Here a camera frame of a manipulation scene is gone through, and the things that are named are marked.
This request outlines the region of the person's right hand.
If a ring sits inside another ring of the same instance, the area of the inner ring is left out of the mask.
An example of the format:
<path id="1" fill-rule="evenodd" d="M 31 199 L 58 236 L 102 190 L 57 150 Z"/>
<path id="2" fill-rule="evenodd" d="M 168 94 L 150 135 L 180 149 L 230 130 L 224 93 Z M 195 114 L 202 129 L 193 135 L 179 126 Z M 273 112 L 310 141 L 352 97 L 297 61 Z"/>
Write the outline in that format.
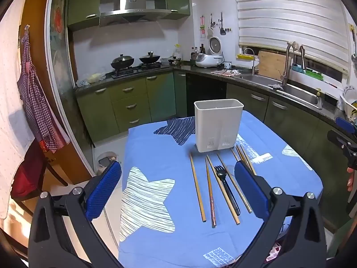
<path id="1" fill-rule="evenodd" d="M 347 190 L 348 190 L 349 192 L 351 192 L 352 189 L 353 189 L 354 172 L 355 172 L 355 170 L 348 167 L 348 168 L 347 168 L 347 172 L 348 172 L 348 174 L 349 174 L 349 179 L 348 179 L 348 181 L 347 181 Z"/>

